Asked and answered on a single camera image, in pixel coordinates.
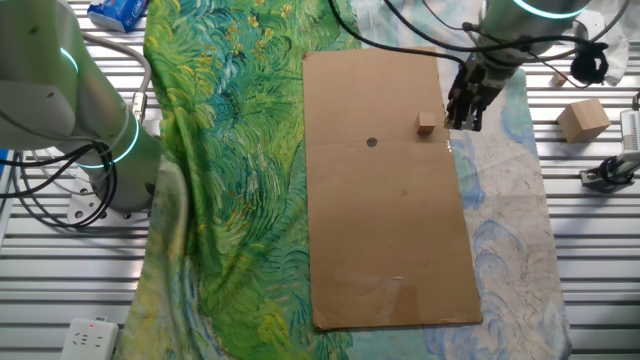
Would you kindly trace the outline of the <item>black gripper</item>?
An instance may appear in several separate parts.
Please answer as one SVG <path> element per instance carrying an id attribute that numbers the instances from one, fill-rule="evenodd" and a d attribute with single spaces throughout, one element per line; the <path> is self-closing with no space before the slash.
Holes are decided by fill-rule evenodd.
<path id="1" fill-rule="evenodd" d="M 467 128 L 481 131 L 483 115 L 486 108 L 503 89 L 503 77 L 494 68 L 483 61 L 469 59 L 466 62 L 467 72 L 464 75 L 463 89 L 452 87 L 448 93 L 446 107 L 446 128 L 461 128 L 466 121 L 468 101 L 467 91 L 475 96 L 470 103 L 467 116 Z"/>

